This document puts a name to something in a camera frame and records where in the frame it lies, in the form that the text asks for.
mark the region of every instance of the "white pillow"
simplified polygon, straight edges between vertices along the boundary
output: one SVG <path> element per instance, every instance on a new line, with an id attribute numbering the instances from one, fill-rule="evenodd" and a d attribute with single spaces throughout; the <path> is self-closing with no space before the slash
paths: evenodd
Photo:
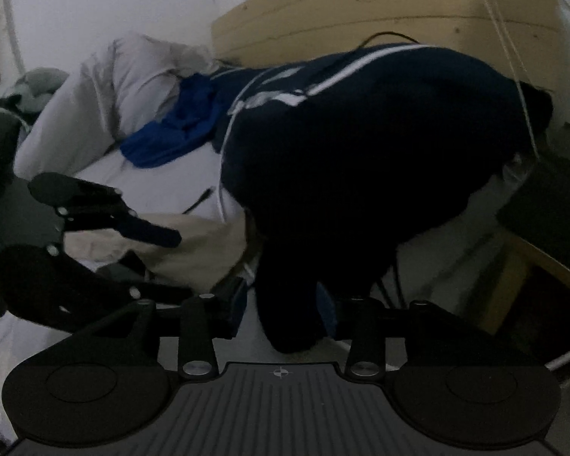
<path id="1" fill-rule="evenodd" d="M 14 173 L 73 176 L 114 142 L 162 118 L 181 77 L 215 68 L 204 48 L 129 33 L 84 61 L 49 101 L 19 148 Z"/>

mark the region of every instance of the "white bed sheet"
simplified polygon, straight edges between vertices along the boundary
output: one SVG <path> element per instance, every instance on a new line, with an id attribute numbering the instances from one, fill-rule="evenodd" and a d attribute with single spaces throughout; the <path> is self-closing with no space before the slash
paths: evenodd
<path id="1" fill-rule="evenodd" d="M 171 163 L 152 169 L 133 167 L 120 151 L 114 150 L 82 170 L 83 180 L 109 185 L 123 191 L 123 199 L 138 213 L 181 213 L 193 205 L 208 188 L 217 186 L 219 155 L 209 144 Z M 496 212 L 517 188 L 517 182 L 493 177 L 471 197 L 468 209 L 447 224 L 427 231 L 399 248 L 399 267 L 404 294 L 408 300 L 428 298 L 445 309 L 456 311 L 472 289 L 480 272 L 493 260 L 499 244 L 482 237 L 496 226 Z M 225 213 L 233 217 L 242 208 L 223 191 Z M 216 196 L 199 205 L 193 214 L 219 220 Z M 392 289 L 392 276 L 384 282 Z M 47 348 L 67 334 L 44 328 L 9 313 L 0 319 L 0 390 L 8 373 L 21 361 Z M 282 355 L 264 335 L 255 308 L 253 293 L 237 338 L 214 340 L 220 368 L 228 361 L 289 363 L 345 362 L 346 351 L 331 340 L 323 340 L 308 352 Z M 390 362 L 402 364 L 405 353 L 396 340 Z M 159 361 L 175 370 L 177 341 L 161 342 Z M 0 399 L 0 434 L 14 440 L 15 434 Z"/>

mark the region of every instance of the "silver screw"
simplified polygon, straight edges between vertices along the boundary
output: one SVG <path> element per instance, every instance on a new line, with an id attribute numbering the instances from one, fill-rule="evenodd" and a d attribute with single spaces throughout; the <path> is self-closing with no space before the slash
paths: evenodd
<path id="1" fill-rule="evenodd" d="M 133 300 L 139 300 L 141 298 L 141 292 L 135 286 L 129 288 L 129 295 L 131 295 Z"/>
<path id="2" fill-rule="evenodd" d="M 374 362 L 357 362 L 351 372 L 359 377 L 373 377 L 380 373 L 380 368 Z"/>
<path id="3" fill-rule="evenodd" d="M 211 364 L 204 360 L 193 360 L 182 367 L 185 374 L 191 376 L 207 375 L 211 371 Z"/>
<path id="4" fill-rule="evenodd" d="M 59 255 L 59 249 L 54 245 L 47 245 L 47 252 L 51 257 L 57 257 Z"/>

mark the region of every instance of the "bed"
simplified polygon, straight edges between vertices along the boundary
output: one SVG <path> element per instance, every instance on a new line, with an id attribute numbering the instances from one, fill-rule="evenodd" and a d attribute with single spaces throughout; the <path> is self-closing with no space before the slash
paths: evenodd
<path id="1" fill-rule="evenodd" d="M 527 75 L 535 85 L 555 91 L 559 71 L 555 0 L 498 1 L 508 32 L 523 57 Z M 248 0 L 217 19 L 213 25 L 213 38 L 219 59 L 247 67 L 262 67 L 350 50 L 367 36 L 389 30 L 413 36 L 421 42 L 462 51 L 486 61 L 504 74 L 511 72 L 483 0 Z M 392 40 L 378 38 L 376 44 Z M 185 51 L 182 50 L 172 47 L 169 52 L 181 56 L 178 53 Z M 207 70 L 212 68 L 211 58 L 198 53 L 205 60 Z M 98 66 L 102 70 L 105 66 L 97 55 L 92 60 L 95 65 L 89 65 L 91 67 Z M 160 102 L 153 103 L 154 109 L 141 114 L 135 111 L 135 115 L 129 117 L 119 109 L 115 121 L 120 121 L 122 126 L 128 118 L 133 118 L 127 128 L 135 129 L 148 118 L 151 120 L 173 100 L 173 84 L 175 82 L 162 85 L 165 95 Z M 136 91 L 152 95 L 152 91 L 141 86 Z M 73 115 L 73 112 L 67 109 L 60 114 Z M 95 128 L 100 123 L 89 118 L 81 126 Z M 110 125 L 104 127 L 93 135 L 102 136 L 110 131 Z M 122 133 L 125 136 L 131 132 L 127 128 Z M 58 124 L 51 135 L 55 135 L 53 141 L 59 145 Z M 83 130 L 77 135 L 83 138 L 90 133 Z M 71 154 L 60 154 L 59 161 L 66 164 L 61 172 L 122 190 L 125 202 L 138 213 L 181 213 L 208 187 L 217 183 L 220 158 L 209 144 L 166 165 L 145 170 L 134 168 L 119 150 L 111 150 L 107 155 L 103 155 L 106 149 L 100 150 L 99 155 L 95 152 L 92 162 L 88 157 L 79 158 L 84 145 L 82 142 Z M 445 309 L 460 312 L 481 272 L 499 253 L 500 243 L 491 234 L 496 224 L 495 214 L 519 182 L 517 176 L 494 176 L 472 196 L 463 214 L 399 248 L 402 288 L 407 300 L 428 298 Z M 241 211 L 227 193 L 225 197 L 228 217 Z M 210 198 L 199 205 L 194 214 L 218 219 L 215 199 Z M 392 281 L 392 276 L 384 277 L 387 286 L 391 286 Z M 10 314 L 0 319 L 0 389 L 16 364 L 64 336 L 64 333 L 19 320 Z M 227 361 L 342 362 L 346 355 L 341 346 L 329 340 L 296 355 L 276 352 L 263 335 L 253 300 L 250 300 L 238 337 L 230 342 L 216 340 L 215 343 L 220 366 Z M 404 360 L 401 342 L 394 341 L 389 361 L 401 364 Z M 166 368 L 174 368 L 175 341 L 163 341 L 159 361 Z M 0 436 L 6 440 L 16 437 L 1 402 Z"/>

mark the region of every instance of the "ribbed gray plate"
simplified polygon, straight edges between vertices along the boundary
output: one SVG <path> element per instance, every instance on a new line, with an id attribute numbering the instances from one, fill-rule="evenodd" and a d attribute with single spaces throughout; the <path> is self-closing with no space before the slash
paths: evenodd
<path id="1" fill-rule="evenodd" d="M 347 382 L 332 365 L 230 364 L 180 388 L 165 412 L 128 439 L 88 449 L 28 440 L 12 456 L 548 456 L 536 442 L 468 451 L 434 442 L 403 422 L 380 388 Z"/>

